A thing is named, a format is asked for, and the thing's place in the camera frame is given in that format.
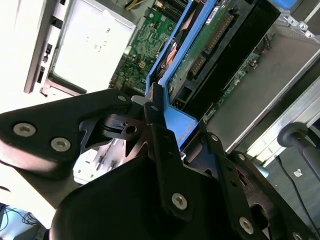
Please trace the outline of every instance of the green circuit board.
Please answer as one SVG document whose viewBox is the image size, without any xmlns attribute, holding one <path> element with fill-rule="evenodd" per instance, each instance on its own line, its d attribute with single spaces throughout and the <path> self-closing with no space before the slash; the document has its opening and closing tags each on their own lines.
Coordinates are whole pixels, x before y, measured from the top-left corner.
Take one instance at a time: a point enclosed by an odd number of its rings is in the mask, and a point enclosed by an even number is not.
<svg viewBox="0 0 320 240">
<path fill-rule="evenodd" d="M 111 83 L 124 84 L 140 93 L 146 89 L 146 77 L 164 48 L 176 24 L 155 9 L 150 9 L 141 30 L 132 42 L 131 50 Z"/>
<path fill-rule="evenodd" d="M 205 123 L 207 123 L 209 119 L 215 114 L 215 112 L 218 110 L 221 104 L 227 99 L 231 91 L 235 89 L 237 85 L 240 83 L 241 79 L 251 70 L 256 68 L 256 66 L 258 65 L 257 60 L 259 57 L 260 55 L 254 52 L 252 52 L 248 56 L 248 58 L 244 61 L 239 70 L 235 73 L 235 75 L 232 77 L 229 83 L 225 86 L 223 90 L 223 96 L 219 99 L 219 101 L 216 104 L 212 105 L 209 108 L 209 110 L 204 114 L 203 121 Z"/>
<path fill-rule="evenodd" d="M 187 77 L 188 72 L 195 76 L 205 63 L 207 56 L 210 55 L 234 17 L 228 13 L 230 1 L 221 1 L 220 4 L 213 8 L 196 40 L 170 79 L 169 89 L 171 91 L 175 88 L 178 81 Z"/>
</svg>

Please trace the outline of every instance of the floor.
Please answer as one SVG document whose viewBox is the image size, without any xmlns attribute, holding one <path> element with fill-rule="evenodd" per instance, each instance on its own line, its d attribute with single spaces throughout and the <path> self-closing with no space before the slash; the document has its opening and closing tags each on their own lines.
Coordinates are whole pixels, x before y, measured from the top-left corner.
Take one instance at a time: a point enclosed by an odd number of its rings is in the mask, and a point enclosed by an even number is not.
<svg viewBox="0 0 320 240">
<path fill-rule="evenodd" d="M 320 229 L 320 182 L 316 179 L 304 159 L 294 148 L 287 148 L 280 154 L 280 158 L 284 168 L 295 182 L 311 218 L 317 228 Z M 301 207 L 291 182 L 281 170 L 279 163 L 273 161 L 266 168 L 269 171 L 269 176 L 267 178 L 269 182 L 304 223 L 314 232 L 307 215 Z M 297 169 L 301 170 L 302 175 L 300 177 L 297 177 L 294 174 Z"/>
</svg>

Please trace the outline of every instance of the black cable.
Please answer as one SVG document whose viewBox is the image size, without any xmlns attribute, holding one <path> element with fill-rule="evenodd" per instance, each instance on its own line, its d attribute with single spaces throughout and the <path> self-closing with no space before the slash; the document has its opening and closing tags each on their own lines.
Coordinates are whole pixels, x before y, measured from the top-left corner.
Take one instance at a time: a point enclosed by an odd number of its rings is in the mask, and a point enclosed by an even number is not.
<svg viewBox="0 0 320 240">
<path fill-rule="evenodd" d="M 13 208 L 13 209 L 9 209 L 9 211 L 7 211 L 7 213 L 9 213 L 9 212 L 11 212 L 11 211 L 14 211 L 14 209 L 16 209 L 16 208 Z"/>
<path fill-rule="evenodd" d="M 306 206 L 305 206 L 305 204 L 304 204 L 304 201 L 302 200 L 302 198 L 301 198 L 301 196 L 300 196 L 300 193 L 299 193 L 299 191 L 298 191 L 298 188 L 297 188 L 296 183 L 295 183 L 294 180 L 290 177 L 290 175 L 287 173 L 286 169 L 284 168 L 284 166 L 283 166 L 283 164 L 282 164 L 282 161 L 281 161 L 280 157 L 277 156 L 275 159 L 276 159 L 277 162 L 279 163 L 280 168 L 282 169 L 283 173 L 286 175 L 286 177 L 287 177 L 287 178 L 290 180 L 290 182 L 292 183 L 292 186 L 293 186 L 293 188 L 294 188 L 294 191 L 295 191 L 295 193 L 296 193 L 296 195 L 297 195 L 297 197 L 298 197 L 298 199 L 299 199 L 299 202 L 300 202 L 300 204 L 301 204 L 301 206 L 302 206 L 305 214 L 307 215 L 309 221 L 311 222 L 313 228 L 315 229 L 316 235 L 317 235 L 318 238 L 320 239 L 320 233 L 319 233 L 319 231 L 318 231 L 318 228 L 317 228 L 316 224 L 314 223 L 314 221 L 312 220 L 312 218 L 311 218 L 311 216 L 310 216 L 310 214 L 309 214 L 309 212 L 308 212 L 308 210 L 307 210 L 307 208 L 306 208 Z"/>
<path fill-rule="evenodd" d="M 0 232 L 3 231 L 6 227 L 8 227 L 8 224 L 9 224 L 9 217 L 8 217 L 8 212 L 7 212 L 7 209 L 4 208 L 4 211 L 5 211 L 5 215 L 6 215 L 6 225 L 4 226 L 4 228 L 0 229 Z"/>
<path fill-rule="evenodd" d="M 27 212 L 25 215 L 22 215 L 20 212 L 15 211 L 14 209 L 8 208 L 9 210 L 8 212 L 12 211 L 12 212 L 15 212 L 16 214 L 19 214 L 24 224 L 32 225 L 32 226 L 37 226 L 39 224 L 39 221 L 32 216 L 31 212 Z"/>
</svg>

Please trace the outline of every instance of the metal screw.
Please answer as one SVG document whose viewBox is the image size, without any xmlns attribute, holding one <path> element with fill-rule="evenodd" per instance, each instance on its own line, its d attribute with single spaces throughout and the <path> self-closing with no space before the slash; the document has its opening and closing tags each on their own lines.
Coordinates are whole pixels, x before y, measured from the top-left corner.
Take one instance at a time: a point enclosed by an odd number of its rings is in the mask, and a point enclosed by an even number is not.
<svg viewBox="0 0 320 240">
<path fill-rule="evenodd" d="M 119 95 L 118 99 L 120 99 L 121 101 L 127 101 L 127 99 L 124 96 Z"/>
<path fill-rule="evenodd" d="M 243 156 L 241 153 L 238 154 L 238 157 L 239 157 L 242 161 L 245 161 L 245 160 L 246 160 L 246 157 Z"/>
<path fill-rule="evenodd" d="M 156 107 L 156 106 L 151 106 L 151 108 L 153 109 L 153 110 L 155 110 L 155 111 L 159 111 L 159 109 Z"/>
<path fill-rule="evenodd" d="M 217 137 L 216 135 L 214 135 L 214 134 L 211 135 L 211 138 L 212 138 L 213 140 L 215 140 L 216 142 L 218 142 L 218 140 L 219 140 L 218 137 Z"/>
<path fill-rule="evenodd" d="M 303 240 L 300 234 L 297 232 L 293 232 L 292 235 L 295 240 Z"/>
<path fill-rule="evenodd" d="M 181 193 L 178 193 L 178 192 L 175 192 L 173 195 L 172 195 L 172 202 L 173 204 L 180 210 L 185 210 L 187 208 L 187 200 L 186 198 L 181 194 Z"/>
<path fill-rule="evenodd" d="M 18 123 L 13 127 L 15 134 L 22 137 L 30 137 L 36 133 L 36 128 L 29 123 Z"/>
<path fill-rule="evenodd" d="M 247 234 L 254 234 L 254 227 L 252 226 L 251 222 L 246 219 L 245 217 L 240 217 L 239 218 L 239 223 L 240 223 L 240 226 L 243 228 L 243 230 L 245 230 L 245 232 Z"/>
<path fill-rule="evenodd" d="M 57 152 L 65 152 L 70 149 L 71 143 L 63 137 L 56 137 L 51 141 L 51 147 Z"/>
</svg>

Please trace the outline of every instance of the black mounting arm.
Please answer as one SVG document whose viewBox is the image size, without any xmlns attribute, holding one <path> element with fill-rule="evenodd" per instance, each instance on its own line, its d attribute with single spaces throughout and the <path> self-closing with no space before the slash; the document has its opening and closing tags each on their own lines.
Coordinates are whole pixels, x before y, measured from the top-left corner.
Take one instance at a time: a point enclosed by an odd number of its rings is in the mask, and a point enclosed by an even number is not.
<svg viewBox="0 0 320 240">
<path fill-rule="evenodd" d="M 241 153 L 226 157 L 205 129 L 186 147 L 196 153 L 184 165 L 166 128 L 162 87 L 153 84 L 147 97 L 140 105 L 107 89 L 0 114 L 0 160 L 53 180 L 71 174 L 81 153 L 126 140 L 125 164 L 62 201 L 52 240 L 313 238 L 252 163 L 241 155 L 239 164 Z"/>
</svg>

